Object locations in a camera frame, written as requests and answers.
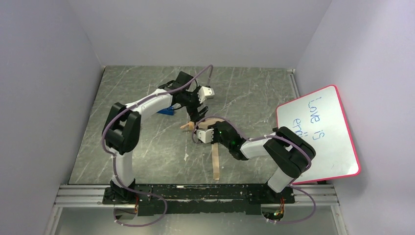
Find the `beige folding umbrella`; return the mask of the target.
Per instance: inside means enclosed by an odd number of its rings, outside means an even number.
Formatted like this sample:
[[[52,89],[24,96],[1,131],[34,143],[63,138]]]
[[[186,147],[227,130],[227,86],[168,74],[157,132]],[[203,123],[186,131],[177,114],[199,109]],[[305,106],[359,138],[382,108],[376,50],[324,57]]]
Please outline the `beige folding umbrella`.
[[[219,150],[218,143],[213,142],[214,131],[208,129],[210,125],[216,122],[223,122],[224,118],[220,117],[206,117],[198,122],[197,128],[195,122],[189,121],[188,123],[180,127],[185,132],[196,131],[195,136],[198,141],[206,144],[211,144],[211,158],[212,158],[212,169],[213,169],[213,180],[218,181],[220,179],[220,163],[219,163]]]

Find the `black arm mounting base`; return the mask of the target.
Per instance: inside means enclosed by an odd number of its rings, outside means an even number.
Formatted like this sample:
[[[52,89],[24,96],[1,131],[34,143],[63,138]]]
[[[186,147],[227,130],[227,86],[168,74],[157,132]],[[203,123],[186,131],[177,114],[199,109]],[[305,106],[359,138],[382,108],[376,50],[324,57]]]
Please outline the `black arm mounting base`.
[[[116,185],[105,188],[102,204],[130,208],[137,216],[156,214],[233,213],[261,215],[266,204],[292,204],[293,190],[274,192],[266,184],[148,185],[137,184],[136,193]]]

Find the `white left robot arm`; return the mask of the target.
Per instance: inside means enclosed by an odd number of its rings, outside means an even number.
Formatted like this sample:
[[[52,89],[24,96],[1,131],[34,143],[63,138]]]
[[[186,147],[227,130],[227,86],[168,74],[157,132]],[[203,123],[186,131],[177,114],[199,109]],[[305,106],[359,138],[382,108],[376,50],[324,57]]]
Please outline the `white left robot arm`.
[[[175,80],[160,85],[150,95],[128,104],[117,102],[111,107],[102,132],[103,148],[113,163],[113,176],[106,193],[109,200],[126,203],[135,197],[132,151],[138,144],[144,120],[175,104],[186,108],[193,123],[204,118],[208,111],[204,102],[214,97],[214,90],[210,85],[199,84],[190,90],[195,81],[195,77],[181,71]]]

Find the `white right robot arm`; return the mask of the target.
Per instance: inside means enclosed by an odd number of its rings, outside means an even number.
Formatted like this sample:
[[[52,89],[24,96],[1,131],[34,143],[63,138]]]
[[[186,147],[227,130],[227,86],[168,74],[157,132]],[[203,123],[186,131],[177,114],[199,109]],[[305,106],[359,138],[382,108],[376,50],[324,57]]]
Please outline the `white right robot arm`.
[[[226,121],[208,126],[213,130],[213,143],[223,145],[239,161],[256,157],[271,158],[276,164],[275,173],[267,186],[280,193],[311,167],[316,150],[289,128],[274,128],[273,133],[259,138],[244,138]]]

